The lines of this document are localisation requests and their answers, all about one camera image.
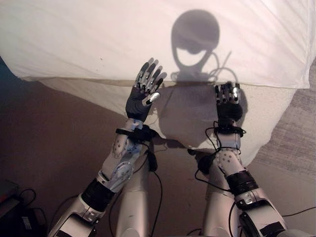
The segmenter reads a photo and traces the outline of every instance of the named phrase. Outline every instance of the gray carpet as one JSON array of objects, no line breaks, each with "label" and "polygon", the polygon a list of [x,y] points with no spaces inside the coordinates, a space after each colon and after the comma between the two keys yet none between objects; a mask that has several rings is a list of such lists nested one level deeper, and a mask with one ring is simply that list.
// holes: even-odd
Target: gray carpet
[{"label": "gray carpet", "polygon": [[290,106],[256,161],[316,178],[316,60],[310,68],[310,89],[298,89]]}]

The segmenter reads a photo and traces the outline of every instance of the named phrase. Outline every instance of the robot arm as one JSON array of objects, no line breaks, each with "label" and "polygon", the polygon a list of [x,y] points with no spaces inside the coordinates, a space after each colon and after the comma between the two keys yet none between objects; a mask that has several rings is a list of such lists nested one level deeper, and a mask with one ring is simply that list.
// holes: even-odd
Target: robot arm
[{"label": "robot arm", "polygon": [[143,125],[152,103],[160,97],[156,92],[166,73],[151,58],[138,73],[126,103],[128,120],[116,130],[112,149],[96,178],[81,193],[52,228],[49,237],[90,237],[94,226],[105,214],[107,205],[130,179],[135,161],[144,152],[143,144],[151,141],[152,133]]},{"label": "robot arm", "polygon": [[242,116],[240,88],[231,83],[216,86],[218,127],[214,129],[219,149],[216,161],[223,171],[236,206],[242,211],[239,221],[247,237],[276,236],[287,229],[285,221],[257,185],[239,157],[244,131],[236,126]]}]

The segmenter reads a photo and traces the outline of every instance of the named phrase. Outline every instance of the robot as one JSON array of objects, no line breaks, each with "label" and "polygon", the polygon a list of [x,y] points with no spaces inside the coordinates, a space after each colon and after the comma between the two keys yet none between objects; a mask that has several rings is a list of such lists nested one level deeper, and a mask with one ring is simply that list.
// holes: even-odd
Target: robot
[{"label": "robot", "polygon": [[[120,220],[117,236],[144,237],[148,235],[146,227],[146,195],[143,183],[146,179],[142,166],[135,171],[139,159],[151,162],[150,141],[155,132],[144,125],[150,107],[159,97],[157,89],[166,77],[158,60],[151,58],[136,76],[126,103],[128,120],[123,128],[116,130],[111,153],[105,159],[101,170],[88,187],[75,199],[51,229],[49,237],[91,237],[96,234],[95,226],[106,212],[115,193],[127,186],[129,194],[122,201],[121,209],[132,209],[139,217],[132,221]],[[236,236],[232,226],[237,221],[227,222],[226,214],[236,205],[241,214],[239,222],[247,237],[307,237],[310,234],[299,230],[288,230],[282,216],[270,202],[263,190],[257,185],[249,171],[242,166],[239,157],[240,138],[244,130],[236,126],[242,116],[240,86],[228,82],[215,86],[218,124],[214,128],[217,147],[213,154],[189,151],[196,155],[198,168],[209,174],[209,181],[220,181],[222,187],[209,187],[208,204],[204,216],[203,236]]]}]

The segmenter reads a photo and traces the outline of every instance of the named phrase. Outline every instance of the robot forearm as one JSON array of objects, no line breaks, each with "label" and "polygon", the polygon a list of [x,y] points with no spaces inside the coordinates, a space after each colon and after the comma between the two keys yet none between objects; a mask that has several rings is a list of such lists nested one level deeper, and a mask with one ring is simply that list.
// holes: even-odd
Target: robot forearm
[{"label": "robot forearm", "polygon": [[133,173],[134,163],[140,157],[142,145],[130,139],[127,134],[133,134],[135,129],[140,131],[142,128],[141,121],[128,119],[125,127],[119,129],[120,132],[116,134],[111,153],[104,161],[102,169],[60,218],[49,237],[58,236],[61,232],[73,233],[78,228],[82,229],[81,236],[93,231],[93,226],[104,215],[114,194],[122,189]]}]

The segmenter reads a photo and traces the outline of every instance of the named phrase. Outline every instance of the black joint cover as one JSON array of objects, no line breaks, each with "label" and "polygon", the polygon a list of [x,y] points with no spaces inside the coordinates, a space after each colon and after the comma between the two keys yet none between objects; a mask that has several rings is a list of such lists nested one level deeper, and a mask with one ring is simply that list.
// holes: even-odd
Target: black joint cover
[{"label": "black joint cover", "polygon": [[133,132],[126,131],[124,129],[117,128],[116,133],[118,134],[123,134],[128,136],[128,138],[135,140],[135,141],[140,141],[140,142],[150,142],[151,139],[156,135],[156,131],[150,129],[148,126],[144,125],[143,129],[134,129]]},{"label": "black joint cover", "polygon": [[97,179],[94,179],[82,193],[82,200],[94,210],[103,212],[107,205],[111,202],[113,193],[104,187]]},{"label": "black joint cover", "polygon": [[226,178],[232,193],[237,196],[253,189],[257,189],[258,185],[248,170],[232,174]]}]

